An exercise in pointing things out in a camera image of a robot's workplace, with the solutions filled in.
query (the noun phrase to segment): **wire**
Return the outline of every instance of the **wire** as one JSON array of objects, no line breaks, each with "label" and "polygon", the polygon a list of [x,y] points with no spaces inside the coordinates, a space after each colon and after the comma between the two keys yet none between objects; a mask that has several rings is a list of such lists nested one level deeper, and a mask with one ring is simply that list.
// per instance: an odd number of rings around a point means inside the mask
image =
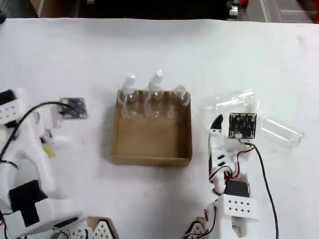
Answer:
[{"label": "wire", "polygon": [[262,172],[263,172],[263,177],[264,177],[265,184],[266,184],[267,193],[268,193],[268,196],[269,196],[269,199],[270,199],[271,206],[273,208],[273,213],[274,213],[274,218],[275,218],[275,227],[276,227],[276,239],[279,239],[279,227],[278,227],[277,213],[276,213],[273,197],[271,196],[271,193],[270,193],[270,190],[269,190],[263,159],[262,159],[262,157],[260,155],[260,152],[259,152],[259,150],[258,150],[256,145],[254,145],[253,143],[248,143],[248,142],[244,142],[243,144],[249,145],[249,146],[253,146],[255,148],[257,154],[258,154],[258,157],[259,157],[259,160],[260,160],[261,169],[262,169]]},{"label": "wire", "polygon": [[212,173],[210,176],[209,176],[209,181],[211,182],[212,181],[212,179],[215,177],[215,175],[217,174],[217,172],[219,171],[219,170],[221,170],[222,168],[228,168],[229,170],[230,170],[230,172],[227,172],[227,171],[225,171],[224,173],[225,174],[228,174],[229,176],[233,176],[233,171],[231,170],[231,168],[228,166],[228,165],[224,165],[224,166],[221,166],[220,168],[218,168],[214,173]]},{"label": "wire", "polygon": [[31,114],[34,110],[36,110],[37,108],[41,107],[41,106],[45,106],[45,105],[59,105],[59,106],[65,106],[68,108],[71,108],[73,110],[76,110],[73,106],[59,102],[59,101],[48,101],[48,102],[43,102],[37,106],[32,107],[27,113],[25,113],[25,115],[20,119],[20,121],[16,124],[16,126],[13,129],[12,134],[10,135],[9,139],[7,140],[7,142],[5,143],[4,147],[2,148],[2,151],[0,153],[0,163],[9,163],[12,166],[14,166],[15,168],[18,168],[18,166],[15,163],[12,163],[10,161],[6,161],[6,160],[2,160],[3,156],[6,152],[6,150],[8,149],[10,143],[14,140],[14,136],[16,134],[16,132],[18,131],[20,125],[22,124],[22,122],[27,118],[27,116],[29,114]]},{"label": "wire", "polygon": [[60,231],[61,234],[65,235],[67,239],[69,239],[69,236],[67,233]]},{"label": "wire", "polygon": [[213,225],[212,225],[212,227],[211,227],[211,229],[209,231],[207,231],[205,233],[186,233],[181,239],[184,239],[184,238],[186,238],[188,236],[192,236],[192,235],[200,236],[197,239],[201,239],[201,238],[204,238],[205,236],[207,236],[208,234],[210,234],[213,231],[214,227],[215,227],[216,211],[217,211],[217,208],[214,206],[214,222],[213,222]]},{"label": "wire", "polygon": [[237,158],[237,173],[236,173],[236,175],[234,177],[230,177],[230,179],[237,179],[239,174],[240,174],[240,163],[239,163],[239,159],[238,159],[239,155],[242,154],[242,153],[248,153],[248,152],[250,152],[250,151],[252,151],[254,149],[255,149],[254,147],[251,147],[249,149],[246,149],[246,150],[243,150],[243,151],[239,151],[237,153],[237,155],[236,155],[236,158]]}]

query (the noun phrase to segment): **clear plastic bottle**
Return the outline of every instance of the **clear plastic bottle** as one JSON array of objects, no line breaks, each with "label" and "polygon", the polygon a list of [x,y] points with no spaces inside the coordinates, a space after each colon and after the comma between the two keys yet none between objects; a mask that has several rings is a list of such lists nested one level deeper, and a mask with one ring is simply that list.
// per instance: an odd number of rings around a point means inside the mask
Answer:
[{"label": "clear plastic bottle", "polygon": [[167,116],[171,120],[182,120],[190,102],[189,92],[184,86],[177,86],[169,93]]},{"label": "clear plastic bottle", "polygon": [[134,74],[129,74],[118,93],[121,116],[125,119],[133,119],[139,113],[139,92],[134,87],[135,78]]},{"label": "clear plastic bottle", "polygon": [[146,117],[159,118],[163,114],[164,92],[160,86],[162,80],[163,72],[158,70],[149,82],[148,90],[145,93],[144,102]]}]

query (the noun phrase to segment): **black cable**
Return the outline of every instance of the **black cable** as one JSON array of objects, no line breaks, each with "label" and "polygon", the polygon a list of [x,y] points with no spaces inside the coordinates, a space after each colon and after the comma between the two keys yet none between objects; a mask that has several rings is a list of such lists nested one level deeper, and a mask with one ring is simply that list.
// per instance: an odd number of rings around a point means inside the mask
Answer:
[{"label": "black cable", "polygon": [[260,155],[260,152],[258,150],[258,148],[256,147],[256,145],[254,145],[253,143],[248,143],[248,142],[243,142],[243,144],[245,145],[249,145],[249,146],[253,146],[258,154],[259,160],[260,160],[260,165],[261,165],[261,169],[263,171],[263,177],[265,180],[265,184],[266,184],[266,189],[267,189],[267,193],[270,199],[270,203],[271,206],[273,208],[273,212],[274,212],[274,218],[275,218],[275,227],[276,227],[276,239],[279,239],[279,227],[278,227],[278,219],[277,219],[277,213],[276,213],[276,209],[275,209],[275,204],[273,201],[273,197],[271,196],[270,190],[269,190],[269,186],[268,186],[268,182],[267,182],[267,178],[266,178],[266,173],[265,173],[265,167],[264,167],[264,163],[263,163],[263,159]]},{"label": "black cable", "polygon": [[12,166],[14,166],[15,168],[18,168],[18,166],[15,163],[12,163],[10,161],[6,161],[6,160],[2,160],[3,156],[6,152],[6,150],[8,149],[10,143],[14,140],[14,136],[16,134],[16,132],[18,131],[20,125],[22,124],[22,122],[27,118],[27,116],[29,114],[31,114],[34,110],[36,110],[37,108],[44,106],[44,105],[59,105],[59,106],[65,106],[68,108],[71,108],[73,110],[76,110],[73,106],[59,102],[59,101],[48,101],[48,102],[43,102],[37,106],[32,107],[27,113],[24,114],[24,116],[19,120],[19,122],[16,124],[16,126],[13,129],[12,134],[10,135],[9,139],[7,140],[7,142],[5,143],[4,147],[2,148],[2,151],[0,153],[0,163],[9,163]]},{"label": "black cable", "polygon": [[208,234],[210,234],[214,227],[215,227],[215,222],[216,222],[216,211],[217,211],[217,208],[214,206],[214,222],[213,222],[213,225],[211,226],[211,229],[205,233],[186,233],[181,239],[184,239],[188,236],[200,236],[198,237],[197,239],[201,239],[201,238],[204,238],[205,236],[207,236]]},{"label": "black cable", "polygon": [[67,239],[69,239],[69,236],[68,236],[68,234],[67,234],[67,233],[62,232],[62,231],[61,231],[60,233],[61,233],[61,234],[63,234],[63,235],[65,235],[65,236],[66,236],[66,238],[67,238]]},{"label": "black cable", "polygon": [[200,237],[198,237],[197,239],[201,239],[201,238],[204,238],[205,236],[207,236],[208,234],[210,234],[212,231],[213,231],[213,229],[214,229],[214,227],[215,227],[215,222],[216,222],[216,211],[217,211],[217,208],[214,206],[214,222],[213,222],[213,225],[211,226],[211,229],[208,231],[208,232],[206,232],[204,235],[202,235],[202,236],[200,236]]}]

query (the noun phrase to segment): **black circuit board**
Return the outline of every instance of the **black circuit board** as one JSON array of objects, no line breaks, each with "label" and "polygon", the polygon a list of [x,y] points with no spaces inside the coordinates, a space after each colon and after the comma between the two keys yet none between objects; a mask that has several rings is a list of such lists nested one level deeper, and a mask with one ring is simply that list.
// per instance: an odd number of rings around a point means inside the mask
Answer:
[{"label": "black circuit board", "polygon": [[88,113],[84,98],[60,98],[60,102],[73,106],[75,110],[62,106],[60,114],[62,114],[64,120],[81,120],[87,119]]},{"label": "black circuit board", "polygon": [[230,113],[228,138],[255,138],[257,114]]}]

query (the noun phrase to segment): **open cardboard box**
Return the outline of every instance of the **open cardboard box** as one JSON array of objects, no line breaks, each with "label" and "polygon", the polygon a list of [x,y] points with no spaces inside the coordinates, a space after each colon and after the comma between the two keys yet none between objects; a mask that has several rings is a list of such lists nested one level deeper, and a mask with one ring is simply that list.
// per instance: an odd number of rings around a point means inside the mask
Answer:
[{"label": "open cardboard box", "polygon": [[112,157],[115,164],[187,167],[192,157],[190,104],[182,120],[169,119],[168,95],[163,96],[163,117],[144,115],[144,92],[139,91],[139,115],[136,119],[121,117],[121,106],[116,102]]}]

